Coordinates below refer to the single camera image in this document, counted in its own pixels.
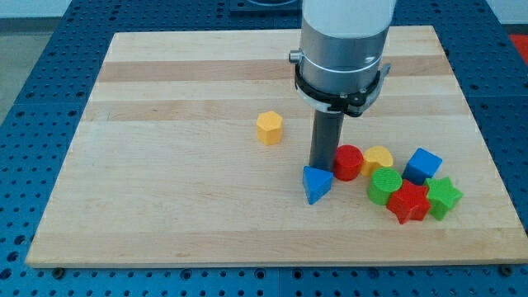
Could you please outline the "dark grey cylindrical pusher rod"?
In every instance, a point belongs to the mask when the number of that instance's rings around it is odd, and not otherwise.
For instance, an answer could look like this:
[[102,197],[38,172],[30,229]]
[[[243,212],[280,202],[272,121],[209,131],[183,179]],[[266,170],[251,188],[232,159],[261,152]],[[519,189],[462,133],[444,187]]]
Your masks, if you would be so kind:
[[309,166],[332,172],[339,144],[343,113],[314,112]]

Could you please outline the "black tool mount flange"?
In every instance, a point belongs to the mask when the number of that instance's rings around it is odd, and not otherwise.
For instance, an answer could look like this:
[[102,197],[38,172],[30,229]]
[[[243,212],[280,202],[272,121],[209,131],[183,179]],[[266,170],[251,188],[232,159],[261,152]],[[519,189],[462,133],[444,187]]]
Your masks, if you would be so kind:
[[316,111],[323,113],[343,113],[359,117],[368,110],[379,97],[384,79],[389,74],[391,64],[384,64],[377,71],[373,82],[358,92],[331,94],[310,86],[300,75],[300,66],[295,65],[295,89],[299,96]]

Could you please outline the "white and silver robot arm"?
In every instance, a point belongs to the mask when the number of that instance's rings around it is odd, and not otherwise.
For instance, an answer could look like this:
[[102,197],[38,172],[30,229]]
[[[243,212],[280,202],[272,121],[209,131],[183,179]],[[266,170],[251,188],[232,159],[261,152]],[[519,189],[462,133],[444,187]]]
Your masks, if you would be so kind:
[[379,97],[381,62],[395,0],[304,0],[299,48],[290,52],[295,89],[314,109],[309,166],[332,171],[345,116]]

